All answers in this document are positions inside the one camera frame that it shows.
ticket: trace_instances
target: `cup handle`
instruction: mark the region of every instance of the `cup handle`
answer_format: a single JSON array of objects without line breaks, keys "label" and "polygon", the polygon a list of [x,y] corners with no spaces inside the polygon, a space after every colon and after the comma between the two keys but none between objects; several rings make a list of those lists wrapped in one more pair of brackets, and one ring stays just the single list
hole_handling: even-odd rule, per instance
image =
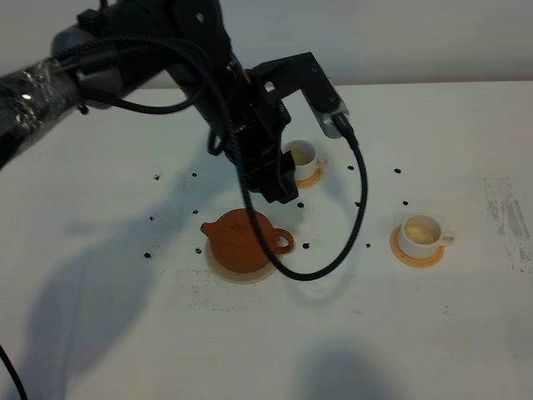
[{"label": "cup handle", "polygon": [[456,235],[452,231],[442,233],[441,246],[450,246],[456,240]]},{"label": "cup handle", "polygon": [[276,235],[276,238],[282,237],[289,242],[284,247],[276,246],[274,249],[275,254],[287,254],[288,252],[292,251],[294,248],[294,238],[288,231],[285,229],[274,229],[274,235]]}]

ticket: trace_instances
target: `clay teapot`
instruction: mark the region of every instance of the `clay teapot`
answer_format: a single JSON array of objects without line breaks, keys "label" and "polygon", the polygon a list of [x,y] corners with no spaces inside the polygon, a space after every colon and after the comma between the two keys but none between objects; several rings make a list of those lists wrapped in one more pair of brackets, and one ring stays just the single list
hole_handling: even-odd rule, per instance
[{"label": "clay teapot", "polygon": [[[256,211],[257,221],[268,247],[275,254],[286,254],[294,248],[292,235],[283,229],[275,229],[268,218]],[[209,238],[213,256],[225,268],[235,273],[252,273],[268,264],[244,208],[222,215],[214,223],[204,223],[202,232]],[[288,244],[280,247],[279,237]]]}]

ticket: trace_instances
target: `wooden coaster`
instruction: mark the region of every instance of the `wooden coaster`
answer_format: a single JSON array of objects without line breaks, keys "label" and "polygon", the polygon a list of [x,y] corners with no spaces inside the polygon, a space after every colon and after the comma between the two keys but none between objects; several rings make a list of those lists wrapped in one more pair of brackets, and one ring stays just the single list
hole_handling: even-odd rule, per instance
[{"label": "wooden coaster", "polygon": [[409,265],[410,267],[414,268],[428,268],[433,267],[435,264],[437,264],[441,259],[442,256],[444,256],[444,247],[439,246],[435,254],[428,258],[413,258],[405,255],[400,247],[398,246],[398,233],[400,232],[400,227],[396,227],[396,229],[392,232],[391,235],[391,250],[401,262],[403,262],[406,265]]},{"label": "wooden coaster", "polygon": [[206,244],[206,260],[207,260],[207,265],[209,266],[209,268],[218,277],[231,283],[240,283],[240,284],[258,283],[262,281],[263,279],[270,277],[276,271],[276,267],[274,267],[271,262],[269,262],[263,268],[258,269],[257,271],[254,271],[254,272],[239,273],[239,272],[230,271],[229,269],[224,268],[217,261],[217,259],[213,255],[213,251],[211,250],[211,244],[209,243],[209,241],[207,241],[207,244]]},{"label": "wooden coaster", "polygon": [[311,186],[315,186],[322,178],[324,173],[324,167],[319,163],[318,169],[313,174],[312,177],[306,179],[305,181],[296,181],[296,187],[299,189],[307,189]]}]

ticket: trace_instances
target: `black cable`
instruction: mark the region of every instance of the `black cable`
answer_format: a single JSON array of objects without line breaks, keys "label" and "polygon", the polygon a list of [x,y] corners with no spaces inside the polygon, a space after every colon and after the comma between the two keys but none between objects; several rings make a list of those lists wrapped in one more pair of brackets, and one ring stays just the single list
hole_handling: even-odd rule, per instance
[{"label": "black cable", "polygon": [[[176,52],[175,50],[173,50],[173,48],[170,48],[167,45],[162,44],[162,42],[170,43],[172,46],[175,45],[177,47],[180,47],[182,48],[182,51]],[[60,52],[56,54],[54,57],[58,61],[61,62],[69,57],[78,55],[79,53],[86,52],[93,48],[103,46],[104,44],[107,44],[107,43],[147,43],[151,45],[157,45],[159,47],[170,48],[181,59],[184,59],[183,54],[184,52],[187,52],[188,55],[194,58],[197,58],[198,62],[204,64],[206,67],[209,65],[209,57],[207,56],[206,52],[194,42],[190,42],[190,41],[183,40],[183,39],[169,39],[169,40],[162,41],[161,39],[155,39],[151,37],[124,36],[124,35],[104,37],[104,38],[96,39],[90,42],[85,42],[76,47],[69,48],[68,50],[64,52]],[[126,50],[123,50],[122,53],[131,53],[132,50],[139,51],[141,49],[142,49],[141,47],[135,47],[133,49],[127,48]],[[72,62],[68,64],[67,69],[74,69],[76,67],[78,67],[78,65],[75,62]],[[194,71],[197,71],[197,68],[195,66],[193,66],[193,69]],[[117,108],[123,108],[129,111],[133,111],[135,113],[140,112],[144,114],[163,115],[163,114],[177,113],[186,108],[189,108],[204,93],[205,88],[206,88],[205,83],[202,82],[202,85],[198,88],[198,90],[194,94],[192,94],[192,96],[190,96],[187,100],[185,100],[184,102],[180,102],[178,104],[172,105],[172,106],[165,106],[165,107],[145,106],[142,104],[137,104],[134,102],[122,100],[121,98],[116,98],[107,93],[98,92],[98,91],[82,90],[81,94],[84,96],[86,100],[94,100],[94,101],[108,104],[108,105],[111,105]]]},{"label": "black cable", "polygon": [[345,247],[342,249],[341,253],[339,253],[339,255],[333,260],[333,262],[331,262],[328,266],[316,272],[298,273],[298,272],[294,272],[290,270],[285,265],[283,265],[283,263],[277,259],[274,252],[268,247],[267,240],[263,236],[261,228],[259,227],[259,222],[257,221],[257,217],[253,209],[250,193],[247,190],[246,172],[244,169],[244,162],[242,160],[242,152],[241,152],[241,147],[240,147],[240,143],[238,140],[238,136],[235,132],[230,132],[230,143],[232,145],[232,150],[235,155],[235,160],[236,160],[235,164],[237,166],[237,176],[239,177],[239,183],[241,185],[242,201],[244,202],[244,206],[247,211],[248,218],[250,219],[250,223],[252,225],[253,231],[256,234],[257,240],[259,241],[259,244],[261,245],[263,252],[268,257],[268,260],[283,275],[291,279],[294,279],[296,281],[314,281],[316,279],[325,277],[328,273],[331,273],[335,268],[337,268],[342,263],[342,261],[344,261],[344,259],[350,252],[351,248],[353,247],[353,244],[357,239],[359,230],[361,229],[361,223],[362,223],[363,216],[365,215],[365,210],[366,210],[366,199],[368,197],[368,182],[367,182],[367,176],[366,176],[366,167],[365,167],[365,162],[363,160],[363,156],[361,154],[361,150],[359,149],[359,146],[357,146],[355,136],[353,136],[353,132],[349,133],[345,131],[345,134],[346,134],[345,138],[348,141],[348,144],[350,145],[351,150],[354,152],[354,155],[356,156],[357,165],[359,166],[359,173],[361,175],[361,201],[360,201],[361,206],[359,207],[359,211],[357,212],[356,222],[354,223],[353,229],[351,230],[350,237],[348,238],[348,241],[346,242]]},{"label": "black cable", "polygon": [[200,90],[196,91],[187,100],[180,102],[178,104],[175,104],[173,106],[165,106],[165,107],[145,106],[143,104],[137,104],[135,102],[128,102],[126,100],[122,100],[121,98],[111,96],[104,92],[97,92],[97,91],[92,91],[92,90],[82,90],[81,94],[83,98],[85,98],[86,100],[94,100],[95,102],[108,104],[110,106],[114,106],[117,108],[123,108],[125,110],[133,111],[135,113],[164,115],[164,114],[177,113],[178,111],[182,111],[182,110],[185,110],[186,108],[189,108],[203,94],[204,90],[205,88],[201,87]]},{"label": "black cable", "polygon": [[289,268],[287,268],[285,265],[283,265],[277,259],[276,255],[268,247],[267,240],[262,234],[261,228],[259,227],[259,222],[257,221],[257,217],[253,209],[252,199],[250,197],[249,189],[247,186],[247,175],[246,175],[246,170],[244,166],[244,157],[242,156],[241,144],[239,143],[238,132],[233,126],[232,115],[229,111],[229,107],[227,106],[227,102],[225,98],[223,97],[217,84],[213,81],[211,75],[207,72],[204,66],[201,63],[196,62],[194,59],[191,59],[190,55],[187,54],[187,51],[185,51],[182,47],[179,47],[178,45],[173,44],[171,41],[163,40],[159,38],[153,38],[153,37],[143,37],[143,36],[107,37],[104,39],[98,39],[98,40],[95,40],[89,43],[84,43],[78,47],[75,47],[74,49],[67,51],[66,57],[69,57],[75,54],[76,48],[80,49],[79,51],[83,51],[86,49],[101,46],[104,43],[109,43],[109,42],[152,43],[152,44],[156,44],[156,45],[169,48],[173,50],[183,61],[187,62],[189,66],[193,67],[194,69],[196,69],[196,71],[200,73],[200,75],[202,76],[203,82],[211,89],[213,97],[215,98],[215,100],[217,101],[221,109],[222,120],[226,128],[226,132],[222,137],[222,142],[224,142],[224,139],[227,136],[229,136],[229,142],[232,146],[233,158],[234,158],[234,162],[237,168],[237,176],[238,176],[239,184],[241,187],[242,201],[244,202],[244,207],[247,211],[248,218],[250,219],[250,224],[252,225],[252,228],[253,228],[254,233],[256,234],[257,240],[259,244],[261,245],[262,251],[266,254],[269,261],[281,273],[297,281],[312,281],[312,280],[319,279],[319,278],[326,276],[328,273],[332,272],[335,268],[337,268],[342,263],[342,261],[344,261],[344,259],[350,252],[351,248],[353,247],[353,244],[357,239],[359,230],[361,229],[362,219],[364,217],[365,210],[366,210],[366,199],[368,196],[368,182],[367,182],[367,176],[366,176],[365,162],[363,160],[361,150],[359,149],[359,146],[357,145],[357,140],[353,134],[353,129],[351,128],[350,124],[347,123],[347,119],[343,114],[337,114],[333,118],[333,121],[336,124],[339,131],[341,132],[342,136],[348,141],[348,144],[356,157],[357,165],[359,167],[359,173],[361,175],[361,201],[360,201],[361,205],[357,212],[356,221],[354,223],[353,229],[351,230],[351,234],[346,242],[345,247],[342,249],[341,253],[328,266],[324,267],[323,269],[319,271],[311,272],[311,273],[294,272],[290,270]]},{"label": "black cable", "polygon": [[17,388],[18,396],[20,397],[21,400],[27,400],[26,391],[24,390],[22,381],[18,377],[17,371],[15,371],[15,367],[13,366],[13,364],[11,364],[9,357],[7,356],[6,352],[3,350],[2,346],[0,346],[0,359],[2,359],[3,365],[6,366],[6,369],[9,372],[9,375],[11,375],[11,379],[13,380],[13,383],[15,384],[15,388]]}]

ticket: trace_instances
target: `teapot handle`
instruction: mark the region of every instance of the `teapot handle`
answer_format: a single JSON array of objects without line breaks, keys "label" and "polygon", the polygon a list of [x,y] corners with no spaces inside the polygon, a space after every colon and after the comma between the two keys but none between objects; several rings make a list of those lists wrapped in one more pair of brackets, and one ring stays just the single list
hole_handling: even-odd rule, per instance
[{"label": "teapot handle", "polygon": [[282,237],[288,241],[288,244],[284,247],[276,246],[274,249],[275,254],[287,254],[292,251],[294,248],[294,238],[288,231],[285,229],[274,229],[274,234],[276,235],[276,238]]}]

